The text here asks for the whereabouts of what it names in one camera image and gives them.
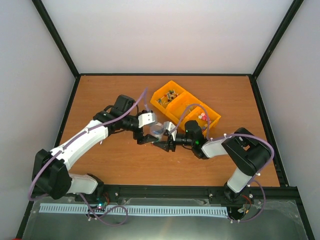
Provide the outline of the clear plastic cup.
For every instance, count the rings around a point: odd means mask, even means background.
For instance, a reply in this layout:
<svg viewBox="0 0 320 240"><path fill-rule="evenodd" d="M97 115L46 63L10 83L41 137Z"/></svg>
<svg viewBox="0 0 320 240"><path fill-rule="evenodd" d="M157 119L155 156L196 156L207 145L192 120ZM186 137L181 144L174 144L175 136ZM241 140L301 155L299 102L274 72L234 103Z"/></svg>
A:
<svg viewBox="0 0 320 240"><path fill-rule="evenodd" d="M157 138L159 141L163 138L165 129L162 123L157 122L156 124L150 126L150 134Z"/></svg>

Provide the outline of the yellow three-compartment bin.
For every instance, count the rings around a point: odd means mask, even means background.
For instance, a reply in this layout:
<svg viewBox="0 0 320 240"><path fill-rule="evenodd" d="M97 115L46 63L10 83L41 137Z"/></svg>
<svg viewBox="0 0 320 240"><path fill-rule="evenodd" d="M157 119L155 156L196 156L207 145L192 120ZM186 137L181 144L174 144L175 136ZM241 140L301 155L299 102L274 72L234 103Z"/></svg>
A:
<svg viewBox="0 0 320 240"><path fill-rule="evenodd" d="M160 105L157 100L169 90L178 92L178 97L169 104ZM150 99L150 103L164 116L169 118L174 125L179 125L179 128L182 130L185 130L185 123L191 120L195 120L200 128L202 128L204 122L198 119L198 115L205 113L210 118L211 124L206 130L202 131L203 135L207 134L207 130L215 128L221 118L221 115L173 80L156 90Z"/></svg>

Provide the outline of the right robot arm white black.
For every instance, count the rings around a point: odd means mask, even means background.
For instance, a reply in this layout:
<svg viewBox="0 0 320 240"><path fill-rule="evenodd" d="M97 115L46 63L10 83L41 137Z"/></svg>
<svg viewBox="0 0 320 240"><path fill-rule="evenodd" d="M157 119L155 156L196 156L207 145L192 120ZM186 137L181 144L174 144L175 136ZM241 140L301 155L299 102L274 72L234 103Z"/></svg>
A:
<svg viewBox="0 0 320 240"><path fill-rule="evenodd" d="M273 160L275 151L265 140L254 136L246 128L240 127L234 133L219 138L207 139L195 120L185 123L185 133L178 133L172 122L164 123L166 140L153 143L154 146L174 152L177 146L190 147L198 159L208 160L228 155L236 165L232 176L224 185L224 197L234 203L256 175Z"/></svg>

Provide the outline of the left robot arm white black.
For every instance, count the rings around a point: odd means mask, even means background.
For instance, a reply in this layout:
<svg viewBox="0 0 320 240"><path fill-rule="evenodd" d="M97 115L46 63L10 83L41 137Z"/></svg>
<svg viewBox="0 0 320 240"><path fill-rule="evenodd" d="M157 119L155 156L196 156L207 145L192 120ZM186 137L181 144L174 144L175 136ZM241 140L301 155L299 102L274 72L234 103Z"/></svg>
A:
<svg viewBox="0 0 320 240"><path fill-rule="evenodd" d="M58 200L67 194L87 195L92 201L99 201L104 195L104 183L93 174L72 174L70 169L87 151L100 144L111 135L129 131L137 144L143 145L156 141L151 134L144 134L145 126L157 122L155 113L146 108L138 110L138 102L126 95L119 95L113 105L98 112L79 133L65 143L50 151L44 149L35 155L32 182L29 188L31 196L34 188L45 195Z"/></svg>

